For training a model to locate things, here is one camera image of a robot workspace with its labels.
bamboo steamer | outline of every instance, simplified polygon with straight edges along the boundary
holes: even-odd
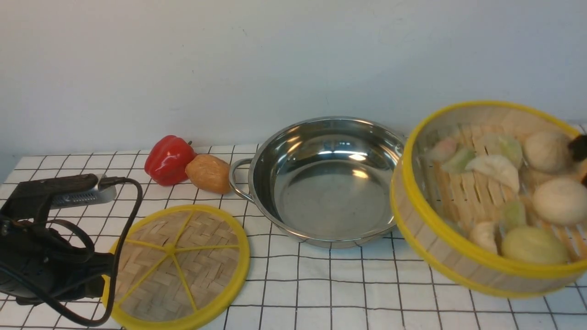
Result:
[[[536,187],[553,178],[526,165],[520,170],[528,222],[547,228],[566,245],[572,262],[538,265],[492,254],[457,234],[442,218],[459,222],[466,231],[475,223],[498,221],[501,205],[515,194],[497,181],[478,173],[448,174],[440,164],[422,157],[444,136],[458,136],[460,143],[486,154],[481,139],[486,133],[505,133],[523,142],[541,130],[558,130],[573,138],[570,125],[530,107],[496,101],[460,103],[444,108],[422,121],[410,135],[392,179],[392,209],[406,241],[437,271],[454,282],[485,294],[528,298],[556,291],[580,278],[587,270],[587,224],[558,227],[540,219],[530,196]],[[576,179],[587,173],[587,162],[567,175]]]
[[[197,329],[236,298],[249,258],[245,231],[222,210],[185,205],[151,214],[123,242],[112,318],[130,330]]]

table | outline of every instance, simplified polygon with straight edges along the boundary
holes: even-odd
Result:
[[[230,163],[252,157],[257,148],[253,144],[198,147],[196,151]],[[397,229],[363,247],[344,250],[300,244],[234,193],[219,196],[198,190],[189,182],[158,186],[143,170],[148,153],[24,157],[0,187],[0,205],[20,181],[106,173],[141,182],[144,201],[139,219],[184,204],[206,204],[229,212],[248,234],[251,268],[233,304],[204,329],[570,330],[587,326],[587,277],[546,297],[508,300],[471,292],[432,270]],[[246,174],[246,168],[237,171],[237,182],[245,191]],[[94,239],[96,250],[105,252],[120,234],[134,195],[134,187],[126,185],[111,203],[52,211],[50,216],[79,225]],[[66,238],[80,244],[65,231]],[[85,317],[98,318],[104,312],[98,299],[67,306]],[[0,308],[2,329],[83,329],[45,304],[23,307],[0,294]],[[120,329],[120,325],[110,320],[101,328]]]

red bell pepper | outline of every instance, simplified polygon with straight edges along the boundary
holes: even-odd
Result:
[[[187,180],[185,167],[197,156],[190,144],[175,135],[162,138],[147,157],[145,172],[161,186]]]

pot rim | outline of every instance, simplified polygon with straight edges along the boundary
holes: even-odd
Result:
[[[396,226],[396,222],[394,220],[394,214],[393,214],[393,210],[391,210],[391,206],[390,206],[390,211],[392,212],[392,216],[391,216],[391,220],[387,223],[387,225],[384,228],[375,228],[373,230],[367,231],[365,233],[363,233],[360,237],[345,237],[345,238],[340,238],[340,239],[333,239],[330,238],[328,236],[324,236],[324,235],[314,235],[311,233],[306,233],[300,230],[297,230],[289,225],[286,225],[285,223],[283,223],[282,221],[277,220],[266,208],[265,206],[261,203],[261,200],[259,199],[259,196],[257,195],[257,191],[255,190],[254,184],[253,184],[253,176],[255,173],[255,166],[257,165],[257,161],[259,160],[260,155],[263,153],[263,151],[267,148],[267,146],[273,142],[278,136],[280,136],[281,134],[283,134],[284,132],[287,132],[288,130],[291,130],[295,127],[301,126],[303,124],[307,124],[307,123],[313,123],[313,122],[321,122],[321,121],[325,121],[325,120],[348,120],[348,121],[353,121],[353,122],[361,122],[364,124],[369,124],[372,125],[374,127],[378,127],[380,129],[386,130],[388,131],[392,136],[394,136],[395,138],[398,139],[398,141],[400,141],[402,143],[402,149],[405,148],[406,146],[406,142],[407,139],[406,137],[399,133],[397,130],[393,130],[385,125],[382,125],[378,122],[374,122],[372,120],[366,120],[366,119],[362,119],[362,118],[358,118],[358,117],[352,117],[352,116],[324,116],[324,117],[315,117],[315,118],[311,118],[311,119],[306,119],[294,124],[291,124],[287,127],[284,127],[283,129],[281,129],[280,131],[278,131],[277,133],[273,134],[270,138],[268,138],[258,149],[257,152],[255,152],[255,156],[252,158],[251,160],[251,165],[249,167],[249,172],[247,175],[248,178],[248,187],[249,187],[249,195],[251,196],[251,198],[255,201],[255,206],[257,206],[259,208],[259,210],[261,211],[261,213],[266,216],[273,224],[275,224],[276,226],[278,226],[279,228],[281,228],[282,230],[287,231],[288,233],[297,236],[299,238],[302,238],[304,240],[318,240],[318,241],[323,241],[323,242],[344,242],[344,241],[357,241],[357,240],[362,240],[364,238],[367,237],[372,237],[372,236],[376,236],[379,235],[385,231],[389,231],[391,228]]]

potato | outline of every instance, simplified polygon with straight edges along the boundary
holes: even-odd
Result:
[[[185,167],[185,173],[194,186],[216,194],[230,193],[226,161],[210,154],[199,154]]]

